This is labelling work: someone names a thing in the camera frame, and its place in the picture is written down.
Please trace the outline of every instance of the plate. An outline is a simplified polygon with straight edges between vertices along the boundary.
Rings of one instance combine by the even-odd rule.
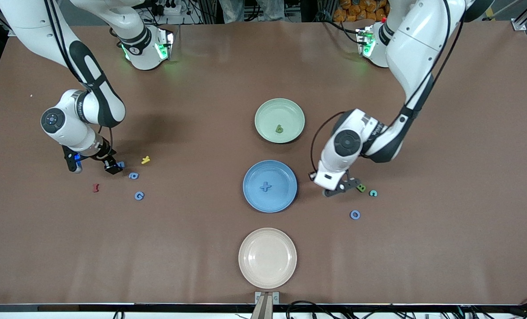
[[[287,208],[297,195],[297,178],[285,164],[262,161],[243,178],[243,196],[260,212],[276,213]]]
[[[288,143],[296,139],[304,127],[304,113],[297,103],[288,99],[271,99],[255,113],[255,129],[273,143]]]
[[[273,289],[286,283],[297,266],[297,250],[287,234],[275,228],[260,228],[243,240],[239,269],[255,287]]]

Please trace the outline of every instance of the brown table surface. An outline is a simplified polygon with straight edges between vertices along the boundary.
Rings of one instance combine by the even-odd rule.
[[[390,71],[332,26],[183,26],[173,61],[152,71],[125,61],[107,27],[75,32],[127,106],[113,135],[128,167],[112,176],[89,160],[79,175],[67,170],[39,119],[80,86],[10,39],[0,62],[0,303],[253,302],[238,249],[262,227],[297,248],[293,277],[276,289],[285,302],[527,297],[527,37],[509,22],[467,24],[397,159],[356,162],[353,175],[377,198],[326,198],[307,177],[326,118],[357,107],[389,123],[404,100]],[[255,131],[255,111],[274,97],[304,111],[294,143]],[[247,169],[269,159],[299,183],[278,214],[251,208],[241,188]]]

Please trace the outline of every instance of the power strip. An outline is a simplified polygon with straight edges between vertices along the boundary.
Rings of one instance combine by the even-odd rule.
[[[167,8],[165,7],[163,9],[163,14],[166,16],[180,16],[180,9],[182,8],[182,5],[177,4],[174,8]]]

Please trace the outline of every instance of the metal bracket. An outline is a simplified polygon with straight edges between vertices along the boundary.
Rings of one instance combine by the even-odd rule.
[[[256,292],[255,301],[251,319],[273,319],[273,305],[279,303],[279,293],[276,291]]]
[[[525,31],[527,28],[525,27],[525,24],[515,24],[515,19],[511,18],[512,27],[514,31]]]
[[[255,292],[255,303],[258,303],[259,297],[262,295],[263,292],[257,291]],[[271,296],[273,297],[273,304],[278,305],[279,304],[279,291],[273,291],[271,292]]]
[[[326,197],[334,196],[336,194],[345,193],[348,190],[356,188],[359,184],[361,184],[360,179],[351,177],[350,180],[341,180],[338,184],[338,187],[333,191],[322,190],[322,194]]]

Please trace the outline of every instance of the person's leg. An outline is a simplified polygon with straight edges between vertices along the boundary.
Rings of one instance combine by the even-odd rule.
[[[244,0],[219,0],[222,6],[224,23],[243,21]]]
[[[263,9],[265,21],[285,20],[285,2],[283,0],[257,0]]]

